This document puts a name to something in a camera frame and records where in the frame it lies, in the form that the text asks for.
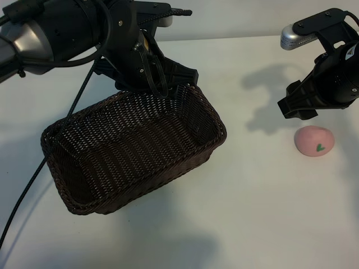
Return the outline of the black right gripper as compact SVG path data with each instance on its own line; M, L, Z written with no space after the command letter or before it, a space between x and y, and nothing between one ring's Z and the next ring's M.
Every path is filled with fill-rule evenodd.
M285 118L313 118L315 109L344 109L358 98L358 42L315 59L311 73L286 88L278 101Z

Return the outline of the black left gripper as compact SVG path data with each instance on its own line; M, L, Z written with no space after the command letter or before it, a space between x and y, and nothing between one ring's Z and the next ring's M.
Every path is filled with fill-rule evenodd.
M157 97L175 99L180 86L196 86L199 73L169 58L165 59L165 76L157 56L145 45L146 39L137 24L133 2L108 4L113 21L105 58L98 59L94 72L114 81L119 91L150 91Z

